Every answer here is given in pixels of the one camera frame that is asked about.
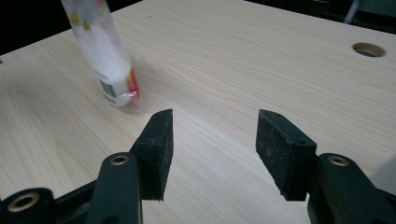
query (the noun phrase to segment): table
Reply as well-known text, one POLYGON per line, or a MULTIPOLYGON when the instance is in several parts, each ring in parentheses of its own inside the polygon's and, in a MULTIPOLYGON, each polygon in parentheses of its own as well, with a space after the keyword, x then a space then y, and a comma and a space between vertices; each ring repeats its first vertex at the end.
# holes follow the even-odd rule
POLYGON ((255 151, 261 108, 396 193, 395 35, 240 0, 145 0, 113 17, 146 112, 107 104, 71 30, 1 56, 2 199, 94 180, 167 108, 175 155, 164 202, 143 202, 145 223, 308 223, 255 151), (387 53, 365 57, 358 42, 387 53))

